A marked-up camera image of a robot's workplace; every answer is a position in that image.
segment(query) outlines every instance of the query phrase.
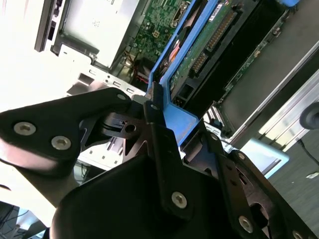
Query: silver metal panel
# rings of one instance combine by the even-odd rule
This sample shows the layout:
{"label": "silver metal panel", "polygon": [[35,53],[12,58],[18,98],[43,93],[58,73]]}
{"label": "silver metal panel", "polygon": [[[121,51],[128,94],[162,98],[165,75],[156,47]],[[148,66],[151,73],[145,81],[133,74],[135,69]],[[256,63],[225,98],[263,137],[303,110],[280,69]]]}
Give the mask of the silver metal panel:
{"label": "silver metal panel", "polygon": [[139,0],[73,0],[64,32],[97,48],[97,61],[112,65]]}
{"label": "silver metal panel", "polygon": [[308,130],[299,123],[302,111],[319,100],[319,70],[259,130],[259,133],[287,151]]}
{"label": "silver metal panel", "polygon": [[106,87],[115,87],[121,89],[129,97],[132,97],[133,95],[145,95],[144,91],[141,91],[140,89],[130,85],[129,83],[92,66],[90,64],[91,60],[89,57],[68,46],[62,45],[59,58],[66,62],[72,62],[76,65],[74,66],[74,68],[78,69],[76,69],[74,73],[74,75],[77,75],[76,77],[78,77],[80,73],[83,73],[93,78],[94,81],[91,84],[89,84],[88,86],[83,85],[87,92]]}
{"label": "silver metal panel", "polygon": [[318,9],[318,0],[301,1],[299,11],[283,25],[281,35],[261,52],[225,99],[223,110],[238,133],[289,81],[302,58],[318,42]]}

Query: black metal bracket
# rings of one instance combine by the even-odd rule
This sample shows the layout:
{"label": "black metal bracket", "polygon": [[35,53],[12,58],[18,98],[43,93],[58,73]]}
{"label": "black metal bracket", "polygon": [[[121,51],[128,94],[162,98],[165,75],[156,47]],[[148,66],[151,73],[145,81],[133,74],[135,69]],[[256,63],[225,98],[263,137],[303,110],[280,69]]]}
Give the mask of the black metal bracket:
{"label": "black metal bracket", "polygon": [[[186,208],[179,208],[171,198],[174,192],[188,198],[191,195],[183,184],[174,133],[166,128],[159,104],[161,86],[153,84],[152,88],[150,97],[157,104],[152,99],[145,99],[143,104],[132,102],[122,91],[108,88],[4,112],[0,114],[0,146],[4,149],[1,158],[38,174],[64,176],[71,172],[81,151],[113,136],[124,138],[125,160],[146,154],[155,161],[163,209],[188,220],[191,199]],[[17,129],[21,122],[26,124]],[[54,145],[57,136],[69,147]]]}
{"label": "black metal bracket", "polygon": [[252,161],[239,150],[226,155],[203,122],[183,151],[187,165],[218,179],[229,222],[241,238],[316,238]]}

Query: blue plastic bracket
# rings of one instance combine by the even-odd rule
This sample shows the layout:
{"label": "blue plastic bracket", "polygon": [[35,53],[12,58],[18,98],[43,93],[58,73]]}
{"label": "blue plastic bracket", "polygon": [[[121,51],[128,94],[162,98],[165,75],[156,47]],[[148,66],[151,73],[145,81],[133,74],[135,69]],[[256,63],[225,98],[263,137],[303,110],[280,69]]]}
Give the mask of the blue plastic bracket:
{"label": "blue plastic bracket", "polygon": [[[164,56],[166,55],[167,51],[170,49],[170,46],[174,43],[174,40],[177,37],[177,34],[183,27],[184,22],[186,21],[187,16],[189,15],[192,7],[194,6],[196,0],[193,0],[188,7],[186,13],[184,14],[183,18],[181,19],[179,25],[176,28],[175,33],[171,37],[169,43],[167,44],[166,48],[164,49],[163,53],[159,57],[158,61],[156,62],[155,66],[153,67],[150,76],[149,76],[149,88],[152,85],[153,75],[155,70],[159,67],[161,61],[163,60]],[[177,141],[178,146],[180,146],[186,137],[190,134],[190,132],[195,128],[198,124],[198,118],[185,111],[184,109],[176,106],[171,102],[170,98],[170,90],[169,90],[169,80],[172,78],[176,70],[178,69],[179,65],[183,61],[184,57],[190,50],[191,46],[193,45],[196,37],[200,34],[201,30],[207,23],[208,19],[213,13],[215,6],[218,0],[209,0],[207,5],[205,6],[203,12],[201,13],[200,17],[198,18],[197,22],[195,23],[193,29],[189,33],[186,41],[184,42],[183,46],[179,50],[175,60],[172,62],[164,76],[162,77],[160,84],[163,86],[164,89],[164,117],[166,126],[174,131],[175,138]]]}

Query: metal screw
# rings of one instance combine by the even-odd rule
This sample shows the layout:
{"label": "metal screw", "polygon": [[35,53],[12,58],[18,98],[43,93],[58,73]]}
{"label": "metal screw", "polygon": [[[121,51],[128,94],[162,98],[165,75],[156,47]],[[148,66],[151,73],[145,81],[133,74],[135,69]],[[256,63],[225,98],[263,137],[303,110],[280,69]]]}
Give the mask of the metal screw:
{"label": "metal screw", "polygon": [[251,225],[250,221],[246,217],[240,216],[238,220],[240,225],[243,229],[245,229],[246,232],[253,233],[253,225]]}
{"label": "metal screw", "polygon": [[126,100],[126,97],[121,94],[118,94],[118,98],[120,98],[121,100]]}
{"label": "metal screw", "polygon": [[29,122],[19,122],[14,125],[13,130],[20,135],[29,136],[36,132],[36,127]]}
{"label": "metal screw", "polygon": [[303,237],[297,231],[293,231],[293,235],[295,239],[303,239]]}
{"label": "metal screw", "polygon": [[57,150],[67,150],[71,147],[71,140],[64,136],[56,136],[51,140],[51,144]]}
{"label": "metal screw", "polygon": [[181,209],[184,209],[187,206],[187,199],[180,192],[173,192],[173,194],[171,195],[171,200],[177,207]]}
{"label": "metal screw", "polygon": [[157,106],[155,106],[155,105],[151,105],[151,107],[152,107],[154,110],[158,110]]}
{"label": "metal screw", "polygon": [[242,154],[242,153],[238,153],[237,154],[238,155],[238,157],[240,158],[240,159],[242,159],[242,160],[245,160],[245,155],[244,154]]}
{"label": "metal screw", "polygon": [[210,134],[210,136],[213,138],[213,140],[218,140],[217,135],[215,135],[215,134],[211,133],[211,134]]}

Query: electronic component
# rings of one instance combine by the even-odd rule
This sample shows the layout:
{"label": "electronic component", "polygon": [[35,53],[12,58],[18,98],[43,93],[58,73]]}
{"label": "electronic component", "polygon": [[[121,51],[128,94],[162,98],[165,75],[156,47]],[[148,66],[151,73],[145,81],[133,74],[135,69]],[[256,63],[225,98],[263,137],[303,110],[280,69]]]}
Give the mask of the electronic component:
{"label": "electronic component", "polygon": [[132,44],[132,56],[147,58],[156,62],[175,31],[171,26],[177,12],[179,19],[189,6],[182,0],[152,0],[145,12],[145,18]]}
{"label": "electronic component", "polygon": [[208,58],[207,54],[203,52],[205,48],[207,48],[207,44],[211,42],[211,39],[214,38],[215,33],[220,28],[221,24],[225,24],[223,20],[227,18],[227,22],[229,20],[228,13],[230,12],[230,16],[235,16],[236,13],[232,10],[232,1],[225,1],[223,3],[219,3],[213,14],[210,16],[208,22],[206,23],[204,29],[199,34],[196,42],[192,45],[191,49],[187,53],[187,56],[182,61],[180,67],[170,80],[170,89],[173,91],[176,85],[182,84],[185,81],[185,77],[188,75],[190,69],[193,69],[194,72],[198,73],[199,69],[205,63]]}
{"label": "electronic component", "polygon": [[178,10],[176,11],[173,20],[170,23],[172,28],[176,28],[183,16],[184,12],[187,10],[188,6],[190,5],[189,1],[182,1]]}
{"label": "electronic component", "polygon": [[268,0],[194,2],[149,80],[164,86],[164,115],[178,144],[213,102],[221,99],[225,85],[286,10]]}

